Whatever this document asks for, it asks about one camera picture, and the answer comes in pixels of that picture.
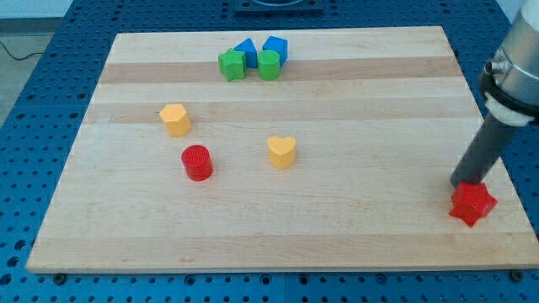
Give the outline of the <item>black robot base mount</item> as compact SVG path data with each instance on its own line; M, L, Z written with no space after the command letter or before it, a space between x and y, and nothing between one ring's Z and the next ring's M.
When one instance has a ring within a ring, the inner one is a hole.
M236 15L256 13L321 13L324 0L233 0Z

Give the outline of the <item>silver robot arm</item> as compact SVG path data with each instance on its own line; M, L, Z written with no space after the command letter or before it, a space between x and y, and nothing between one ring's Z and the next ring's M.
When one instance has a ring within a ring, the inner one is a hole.
M538 121L538 0L526 0L502 44L486 61L479 88L498 121L523 127Z

